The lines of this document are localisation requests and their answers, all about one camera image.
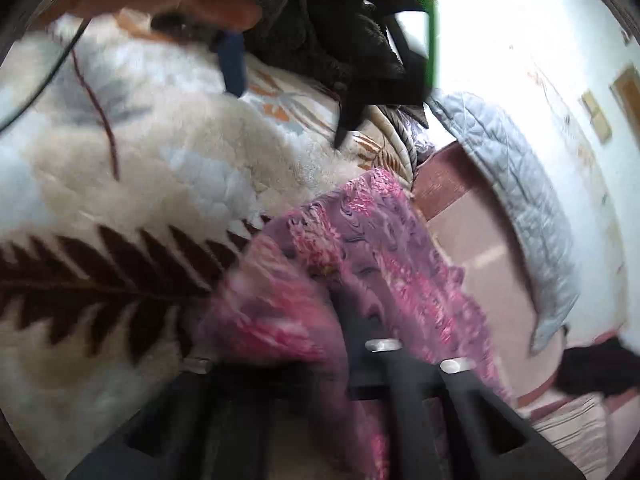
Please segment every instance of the gray quilted blanket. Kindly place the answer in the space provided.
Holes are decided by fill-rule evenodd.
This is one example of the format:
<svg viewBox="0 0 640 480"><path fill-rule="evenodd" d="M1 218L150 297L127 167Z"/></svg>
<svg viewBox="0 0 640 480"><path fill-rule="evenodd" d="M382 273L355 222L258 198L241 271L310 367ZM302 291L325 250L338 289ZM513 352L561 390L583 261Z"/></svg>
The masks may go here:
<svg viewBox="0 0 640 480"><path fill-rule="evenodd" d="M538 353L580 295L573 235L553 185L500 107L467 92L434 91L427 104L487 178L511 220L538 313L531 341L531 351Z"/></svg>

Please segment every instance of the wire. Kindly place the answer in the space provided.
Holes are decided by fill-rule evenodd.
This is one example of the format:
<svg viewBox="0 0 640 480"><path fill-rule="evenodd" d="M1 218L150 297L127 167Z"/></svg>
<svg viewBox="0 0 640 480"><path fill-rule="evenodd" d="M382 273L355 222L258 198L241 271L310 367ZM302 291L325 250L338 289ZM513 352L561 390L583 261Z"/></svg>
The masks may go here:
<svg viewBox="0 0 640 480"><path fill-rule="evenodd" d="M40 97L42 92L44 92L44 89L49 85L49 83L51 83L51 81L53 81L53 78L55 78L56 74L58 73L58 70L60 70L60 67L66 61L66 58L69 56L69 53L71 52L73 47L75 47L76 43L78 43L78 40L80 39L80 37L84 33L84 30L87 28L87 25L89 25L90 21L91 21L91 19L82 20L82 23L80 24L80 27L78 28L78 31L76 32L75 36L71 39L69 44L62 51L62 54L60 55L60 58L58 59L56 64L53 66L53 68L49 71L49 73L47 74L46 78L41 83L41 85L36 89L36 91L20 107L20 109L16 113L14 113L11 117L9 117L7 120L5 120L0 125L0 135L4 134L4 132L10 126L12 126L12 124L15 123L15 121L20 119L22 114L25 113L31 107L31 105L33 105L34 102L36 102L38 100L38 98Z"/></svg>

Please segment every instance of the fluffy blanket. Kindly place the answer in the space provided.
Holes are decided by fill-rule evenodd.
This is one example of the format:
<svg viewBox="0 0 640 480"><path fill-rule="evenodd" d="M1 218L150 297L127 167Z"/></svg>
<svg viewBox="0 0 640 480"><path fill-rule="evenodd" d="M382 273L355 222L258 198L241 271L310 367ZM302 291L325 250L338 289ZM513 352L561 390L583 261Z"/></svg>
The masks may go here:
<svg viewBox="0 0 640 480"><path fill-rule="evenodd" d="M76 25L14 46L0 116ZM177 373L190 350L178 313L216 287L266 216L363 169L412 179L382 114L335 152L326 95L248 59L250 91L224 96L214 54L142 25L94 20L0 138L0 410L51 480Z"/></svg>

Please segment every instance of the brown leaf pattern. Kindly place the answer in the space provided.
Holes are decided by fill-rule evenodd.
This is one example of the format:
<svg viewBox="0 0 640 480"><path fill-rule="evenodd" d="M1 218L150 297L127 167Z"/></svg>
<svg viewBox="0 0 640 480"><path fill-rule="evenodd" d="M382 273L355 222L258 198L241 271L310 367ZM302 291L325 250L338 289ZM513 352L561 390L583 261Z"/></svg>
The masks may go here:
<svg viewBox="0 0 640 480"><path fill-rule="evenodd" d="M372 170L373 168L384 168L387 171L402 176L402 166L400 161L386 150L386 139L383 144L378 144L375 140L369 139L361 133L353 135L356 144L360 146L364 152L359 154L362 162L358 164L363 170Z"/></svg>
<svg viewBox="0 0 640 480"><path fill-rule="evenodd" d="M262 216L264 223L269 220ZM243 224L252 236L260 232L247 221ZM28 248L12 242L0 247L0 317L11 302L18 301L18 329L48 320L49 341L55 345L73 333L82 314L95 306L87 343L89 354L97 354L131 307L127 345L137 363L160 339L169 312L177 307L174 333L182 355L187 355L191 341L180 323L182 314L215 288L238 254L214 240L201 245L169 226L182 263L171 248L144 229L138 231L138 244L104 225L97 231L106 254L82 240L63 236L56 238L56 248L37 237L30 238ZM227 235L238 251L249 243L232 232Z"/></svg>

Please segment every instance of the pink blanket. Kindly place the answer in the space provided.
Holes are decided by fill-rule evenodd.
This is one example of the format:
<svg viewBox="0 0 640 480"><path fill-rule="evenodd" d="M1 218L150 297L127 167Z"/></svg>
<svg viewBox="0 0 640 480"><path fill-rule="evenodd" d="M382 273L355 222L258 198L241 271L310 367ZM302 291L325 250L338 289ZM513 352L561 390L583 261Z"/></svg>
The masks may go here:
<svg viewBox="0 0 640 480"><path fill-rule="evenodd" d="M384 479L382 410L346 396L346 351L328 290L347 288L353 307L377 316L416 357L472 358L504 395L486 320L462 280L394 178L373 170L267 224L208 301L194 338L231 360L308 363L319 441L351 471Z"/></svg>

